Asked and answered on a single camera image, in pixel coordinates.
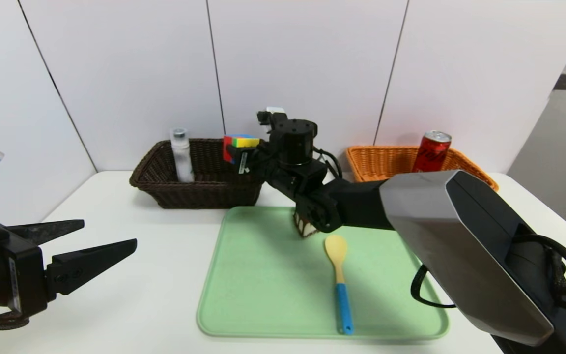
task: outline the red soda can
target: red soda can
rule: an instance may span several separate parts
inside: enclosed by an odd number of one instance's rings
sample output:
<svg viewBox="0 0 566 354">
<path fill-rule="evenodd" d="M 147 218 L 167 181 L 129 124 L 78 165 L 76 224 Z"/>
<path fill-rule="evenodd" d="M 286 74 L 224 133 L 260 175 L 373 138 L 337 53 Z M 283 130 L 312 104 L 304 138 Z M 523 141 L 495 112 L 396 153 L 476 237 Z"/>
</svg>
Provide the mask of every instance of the red soda can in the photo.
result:
<svg viewBox="0 0 566 354">
<path fill-rule="evenodd" d="M 451 135 L 429 130 L 423 135 L 412 172 L 440 171 L 451 145 Z"/>
</svg>

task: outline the can lid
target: can lid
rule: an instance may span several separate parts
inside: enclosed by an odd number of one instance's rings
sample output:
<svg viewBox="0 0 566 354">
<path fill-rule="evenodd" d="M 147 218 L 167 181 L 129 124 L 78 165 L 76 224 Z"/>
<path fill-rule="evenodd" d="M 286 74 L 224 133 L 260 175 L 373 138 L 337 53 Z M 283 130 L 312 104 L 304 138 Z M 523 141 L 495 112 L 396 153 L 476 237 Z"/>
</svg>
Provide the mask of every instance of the can lid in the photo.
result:
<svg viewBox="0 0 566 354">
<path fill-rule="evenodd" d="M 433 141 L 438 141 L 439 143 L 449 143 L 449 141 L 451 141 L 451 135 L 443 133 L 440 130 L 429 130 L 425 132 L 425 137 Z"/>
</svg>

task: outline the rubik's cube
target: rubik's cube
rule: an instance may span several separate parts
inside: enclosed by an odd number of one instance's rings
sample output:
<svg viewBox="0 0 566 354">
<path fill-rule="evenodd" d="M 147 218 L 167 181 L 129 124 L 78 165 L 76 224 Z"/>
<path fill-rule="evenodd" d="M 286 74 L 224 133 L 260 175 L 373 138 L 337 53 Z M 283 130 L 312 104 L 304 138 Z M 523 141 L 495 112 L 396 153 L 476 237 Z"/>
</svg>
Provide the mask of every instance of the rubik's cube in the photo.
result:
<svg viewBox="0 0 566 354">
<path fill-rule="evenodd" d="M 235 161 L 231 154 L 226 150 L 227 146 L 234 146 L 236 148 L 254 148 L 259 145 L 259 138 L 255 138 L 250 134 L 233 134 L 224 135 L 224 146 L 222 156 L 227 163 L 234 164 Z"/>
</svg>

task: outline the label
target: label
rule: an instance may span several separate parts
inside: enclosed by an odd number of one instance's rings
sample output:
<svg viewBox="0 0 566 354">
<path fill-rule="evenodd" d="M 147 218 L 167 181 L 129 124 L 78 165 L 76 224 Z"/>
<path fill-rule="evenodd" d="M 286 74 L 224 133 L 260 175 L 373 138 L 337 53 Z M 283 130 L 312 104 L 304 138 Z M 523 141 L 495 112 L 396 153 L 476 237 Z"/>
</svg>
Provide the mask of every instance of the label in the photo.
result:
<svg viewBox="0 0 566 354">
<path fill-rule="evenodd" d="M 245 152 L 242 154 L 242 161 L 240 161 L 240 175 L 242 175 L 244 172 L 250 172 L 250 170 L 246 168 L 247 159 L 248 159 L 248 153 Z"/>
<path fill-rule="evenodd" d="M 10 265 L 10 282 L 12 284 L 12 300 L 14 311 L 21 311 L 21 299 L 19 298 L 19 284 L 16 280 L 16 263 L 12 258 L 8 258 Z"/>
</svg>

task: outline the brown wicker basket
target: brown wicker basket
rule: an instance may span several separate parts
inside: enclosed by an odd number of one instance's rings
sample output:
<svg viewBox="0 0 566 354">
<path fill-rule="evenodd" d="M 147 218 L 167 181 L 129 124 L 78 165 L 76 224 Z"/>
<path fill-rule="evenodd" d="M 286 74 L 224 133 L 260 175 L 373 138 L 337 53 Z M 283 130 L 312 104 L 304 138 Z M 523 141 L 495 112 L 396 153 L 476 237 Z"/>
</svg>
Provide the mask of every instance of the brown wicker basket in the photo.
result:
<svg viewBox="0 0 566 354">
<path fill-rule="evenodd" d="M 398 173 L 412 171 L 418 146 L 352 146 L 346 150 L 346 157 L 353 169 L 355 181 L 380 181 Z M 442 170 L 464 170 L 488 183 L 492 189 L 499 185 L 486 172 L 472 163 L 461 152 L 449 149 Z"/>
<path fill-rule="evenodd" d="M 239 175 L 222 159 L 222 139 L 189 139 L 195 182 L 182 183 L 170 141 L 157 143 L 130 176 L 130 184 L 162 208 L 226 209 L 254 206 L 263 181 Z"/>
</svg>

